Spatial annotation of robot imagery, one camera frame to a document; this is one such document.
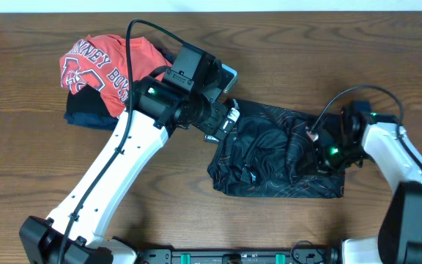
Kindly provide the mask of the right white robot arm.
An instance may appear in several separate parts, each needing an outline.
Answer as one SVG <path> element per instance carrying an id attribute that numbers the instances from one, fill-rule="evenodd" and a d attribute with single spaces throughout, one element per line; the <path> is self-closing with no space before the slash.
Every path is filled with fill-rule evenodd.
<path id="1" fill-rule="evenodd" d="M 391 188 L 393 198 L 374 237 L 347 239 L 325 252 L 326 263 L 422 263 L 422 155 L 401 121 L 390 114 L 341 115 L 339 142 L 323 142 L 325 131 L 306 133 L 313 154 L 305 165 L 312 172 L 343 172 L 370 159 Z"/>

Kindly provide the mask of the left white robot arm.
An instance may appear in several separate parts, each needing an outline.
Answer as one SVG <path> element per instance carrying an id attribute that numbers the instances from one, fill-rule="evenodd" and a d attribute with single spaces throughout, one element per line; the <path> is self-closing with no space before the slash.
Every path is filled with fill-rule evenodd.
<path id="1" fill-rule="evenodd" d="M 19 236 L 30 263 L 134 263 L 132 246 L 105 233 L 119 203 L 149 159 L 178 126 L 193 125 L 222 140 L 239 112 L 218 101 L 234 86 L 226 69 L 204 85 L 167 70 L 162 81 L 147 76 L 134 84 L 133 106 L 70 194 L 46 219 L 30 216 Z"/>

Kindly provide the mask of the black orange-lined jersey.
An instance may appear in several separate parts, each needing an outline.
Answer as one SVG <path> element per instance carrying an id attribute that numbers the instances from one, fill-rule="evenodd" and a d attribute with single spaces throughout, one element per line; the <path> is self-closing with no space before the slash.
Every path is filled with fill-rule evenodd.
<path id="1" fill-rule="evenodd" d="M 314 115 L 241 99 L 225 104 L 240 117 L 207 168 L 216 191 L 233 197 L 343 197 L 344 174 L 301 174 L 296 169 L 312 151 L 306 126 Z"/>

